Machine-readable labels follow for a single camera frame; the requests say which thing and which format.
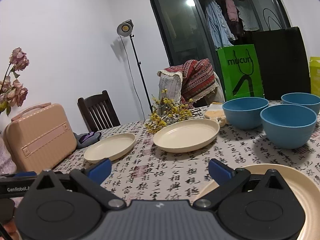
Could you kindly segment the hanging white garment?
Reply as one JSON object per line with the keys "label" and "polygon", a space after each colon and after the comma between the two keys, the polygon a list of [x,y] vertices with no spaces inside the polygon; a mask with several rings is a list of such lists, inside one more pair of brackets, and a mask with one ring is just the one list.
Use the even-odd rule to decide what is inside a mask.
{"label": "hanging white garment", "polygon": [[239,11],[239,17],[242,20],[244,31],[257,31],[259,30],[259,24],[257,22],[254,11],[248,0],[234,0],[237,10]]}

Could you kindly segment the green snack box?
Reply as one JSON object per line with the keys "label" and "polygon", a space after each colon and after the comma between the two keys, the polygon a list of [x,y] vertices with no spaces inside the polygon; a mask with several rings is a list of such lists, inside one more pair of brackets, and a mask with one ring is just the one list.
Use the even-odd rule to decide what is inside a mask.
{"label": "green snack box", "polygon": [[311,93],[320,96],[320,57],[310,57]]}

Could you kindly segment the hanging blue shirt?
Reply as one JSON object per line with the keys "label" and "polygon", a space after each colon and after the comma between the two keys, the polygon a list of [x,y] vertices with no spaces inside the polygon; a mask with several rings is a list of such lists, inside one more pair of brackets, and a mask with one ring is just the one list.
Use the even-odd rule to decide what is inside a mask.
{"label": "hanging blue shirt", "polygon": [[233,46],[234,35],[222,14],[216,0],[205,0],[206,20],[216,49]]}

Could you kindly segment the calligraphy print tablecloth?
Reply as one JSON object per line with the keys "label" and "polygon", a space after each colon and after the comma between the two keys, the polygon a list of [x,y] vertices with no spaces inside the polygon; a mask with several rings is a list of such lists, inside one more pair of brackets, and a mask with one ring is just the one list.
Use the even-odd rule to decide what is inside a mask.
{"label": "calligraphy print tablecloth", "polygon": [[141,121],[105,129],[103,138],[123,133],[136,136],[133,150],[115,161],[102,186],[130,202],[133,199],[190,201],[210,184],[210,159],[231,168],[258,164],[281,164],[306,175],[319,188],[319,129],[306,145],[283,150],[270,142],[261,127],[242,131],[231,125],[220,129],[208,146],[193,152],[172,154],[153,144]]}

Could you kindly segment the blue bowl right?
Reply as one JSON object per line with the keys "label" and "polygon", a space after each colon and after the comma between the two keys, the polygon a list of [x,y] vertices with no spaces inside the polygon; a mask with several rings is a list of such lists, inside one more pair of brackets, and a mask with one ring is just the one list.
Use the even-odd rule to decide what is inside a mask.
{"label": "blue bowl right", "polygon": [[317,115],[320,109],[319,96],[310,93],[288,93],[281,97],[282,103],[301,105],[312,109]]}

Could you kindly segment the dried pink roses bouquet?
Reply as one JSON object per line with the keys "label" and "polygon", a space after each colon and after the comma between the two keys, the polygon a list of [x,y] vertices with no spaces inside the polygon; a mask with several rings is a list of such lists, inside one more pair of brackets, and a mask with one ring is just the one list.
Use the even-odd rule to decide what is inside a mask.
{"label": "dried pink roses bouquet", "polygon": [[1,79],[1,113],[9,116],[13,107],[21,107],[28,95],[28,89],[24,87],[18,78],[29,66],[29,59],[22,48],[15,48],[9,57],[9,64],[4,77]]}

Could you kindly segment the red patterned blanket on chair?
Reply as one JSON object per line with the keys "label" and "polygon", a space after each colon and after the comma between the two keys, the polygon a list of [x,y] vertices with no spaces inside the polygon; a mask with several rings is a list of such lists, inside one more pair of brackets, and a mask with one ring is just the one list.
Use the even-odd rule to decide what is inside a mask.
{"label": "red patterned blanket on chair", "polygon": [[222,86],[208,58],[188,60],[178,66],[158,71],[159,100],[164,97],[174,102],[224,103]]}

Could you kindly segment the blue bowl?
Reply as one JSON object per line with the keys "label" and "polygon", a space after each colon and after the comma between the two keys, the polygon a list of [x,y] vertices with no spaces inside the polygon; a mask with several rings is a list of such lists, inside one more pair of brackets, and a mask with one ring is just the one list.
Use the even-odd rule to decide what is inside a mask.
{"label": "blue bowl", "polygon": [[226,120],[242,130],[254,129],[262,124],[260,112],[269,106],[269,101],[259,97],[229,100],[222,105]]}
{"label": "blue bowl", "polygon": [[315,130],[317,114],[304,106],[280,104],[260,112],[267,138],[279,148],[305,145]]}
{"label": "blue bowl", "polygon": [[310,93],[288,93],[281,97],[282,103],[301,105],[312,109],[317,115],[320,109],[319,96]]}

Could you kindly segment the cream plate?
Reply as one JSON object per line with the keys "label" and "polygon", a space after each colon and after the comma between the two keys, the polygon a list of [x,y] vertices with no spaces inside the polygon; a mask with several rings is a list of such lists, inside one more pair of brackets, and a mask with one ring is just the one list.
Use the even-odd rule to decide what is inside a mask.
{"label": "cream plate", "polygon": [[[242,167],[250,172],[242,189],[211,211],[235,239],[319,239],[319,188],[302,172],[277,164]],[[216,189],[213,181],[199,198]]]}
{"label": "cream plate", "polygon": [[84,152],[84,159],[90,163],[97,163],[104,158],[115,161],[128,154],[134,147],[136,136],[132,133],[112,135],[89,146]]}
{"label": "cream plate", "polygon": [[185,120],[158,131],[153,136],[153,143],[165,152],[187,153],[209,145],[219,130],[220,125],[214,120]]}

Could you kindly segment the dark wooden chair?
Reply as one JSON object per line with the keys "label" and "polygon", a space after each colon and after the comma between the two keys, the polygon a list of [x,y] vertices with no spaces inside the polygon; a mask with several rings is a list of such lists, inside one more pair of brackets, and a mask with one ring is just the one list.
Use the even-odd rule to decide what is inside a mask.
{"label": "dark wooden chair", "polygon": [[106,90],[85,99],[78,98],[77,104],[90,132],[120,126],[120,121]]}

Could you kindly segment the hanging pink garment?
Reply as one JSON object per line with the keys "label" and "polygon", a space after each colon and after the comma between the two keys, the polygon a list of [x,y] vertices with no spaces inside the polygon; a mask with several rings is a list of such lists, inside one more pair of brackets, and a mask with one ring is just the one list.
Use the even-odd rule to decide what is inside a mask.
{"label": "hanging pink garment", "polygon": [[238,11],[233,0],[225,0],[228,18],[231,22],[239,22]]}

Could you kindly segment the pink small suitcase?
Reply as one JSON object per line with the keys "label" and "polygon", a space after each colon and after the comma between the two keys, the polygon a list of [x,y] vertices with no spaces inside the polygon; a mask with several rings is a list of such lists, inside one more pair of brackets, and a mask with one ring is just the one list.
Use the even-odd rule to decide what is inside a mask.
{"label": "pink small suitcase", "polygon": [[4,142],[19,171],[54,168],[76,148],[65,110],[58,103],[29,107],[11,119]]}

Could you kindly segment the yellow dotted work glove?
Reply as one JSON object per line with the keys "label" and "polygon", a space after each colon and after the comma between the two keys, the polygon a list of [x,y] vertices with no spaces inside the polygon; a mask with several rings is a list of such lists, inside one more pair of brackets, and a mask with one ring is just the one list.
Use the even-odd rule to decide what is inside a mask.
{"label": "yellow dotted work glove", "polygon": [[220,127],[228,124],[221,103],[211,103],[208,109],[205,111],[204,117],[216,121],[220,125]]}

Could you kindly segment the yellow flower branches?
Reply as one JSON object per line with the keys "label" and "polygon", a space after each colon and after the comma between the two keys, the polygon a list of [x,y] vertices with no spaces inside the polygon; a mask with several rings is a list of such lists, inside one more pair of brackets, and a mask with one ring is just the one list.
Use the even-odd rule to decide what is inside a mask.
{"label": "yellow flower branches", "polygon": [[169,98],[167,89],[161,90],[159,98],[153,97],[153,105],[151,105],[151,114],[145,122],[146,130],[155,134],[161,129],[179,121],[185,121],[191,118],[191,109],[194,101],[175,101]]}

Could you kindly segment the blue bowl front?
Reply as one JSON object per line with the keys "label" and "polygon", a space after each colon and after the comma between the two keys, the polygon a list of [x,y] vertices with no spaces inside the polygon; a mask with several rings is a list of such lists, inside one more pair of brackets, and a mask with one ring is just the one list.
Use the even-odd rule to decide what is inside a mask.
{"label": "blue bowl front", "polygon": [[280,104],[260,112],[267,138],[279,148],[305,145],[315,130],[317,114],[304,106]]}

